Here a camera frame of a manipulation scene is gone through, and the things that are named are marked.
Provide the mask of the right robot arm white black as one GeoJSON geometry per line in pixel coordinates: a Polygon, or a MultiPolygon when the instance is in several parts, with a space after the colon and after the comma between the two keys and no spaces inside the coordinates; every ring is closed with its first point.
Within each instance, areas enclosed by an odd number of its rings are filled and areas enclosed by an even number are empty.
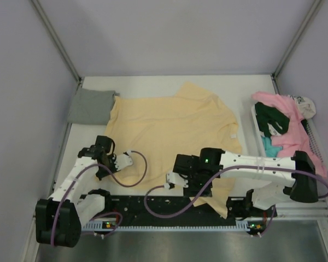
{"type": "Polygon", "coordinates": [[[179,154],[173,170],[166,175],[171,187],[179,185],[190,205],[209,204],[227,218],[227,197],[222,196],[222,208],[217,207],[218,184],[234,178],[267,181],[268,184],[250,189],[242,199],[239,217],[257,216],[270,207],[288,202],[315,203],[318,195],[315,166],[307,153],[296,151],[290,157],[252,157],[220,148],[205,147],[199,156],[179,154]]]}

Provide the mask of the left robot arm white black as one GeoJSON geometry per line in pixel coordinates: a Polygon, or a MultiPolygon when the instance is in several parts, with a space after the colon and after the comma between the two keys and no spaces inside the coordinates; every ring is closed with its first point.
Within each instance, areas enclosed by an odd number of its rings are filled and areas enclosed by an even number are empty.
{"type": "Polygon", "coordinates": [[[84,147],[62,184],[35,208],[36,240],[51,246],[74,247],[83,226],[97,215],[108,216],[113,210],[110,193],[93,188],[94,178],[102,179],[115,172],[112,155],[115,142],[97,136],[95,144],[84,147]]]}

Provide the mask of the yellow t shirt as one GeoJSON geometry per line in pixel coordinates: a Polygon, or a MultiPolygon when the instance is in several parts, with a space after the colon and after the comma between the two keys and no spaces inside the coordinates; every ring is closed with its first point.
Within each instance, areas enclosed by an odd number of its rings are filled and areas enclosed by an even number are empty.
{"type": "Polygon", "coordinates": [[[116,97],[105,135],[116,153],[137,151],[133,166],[117,173],[136,191],[164,184],[178,154],[199,155],[205,147],[241,153],[238,123],[214,93],[185,83],[171,97],[116,97]]]}

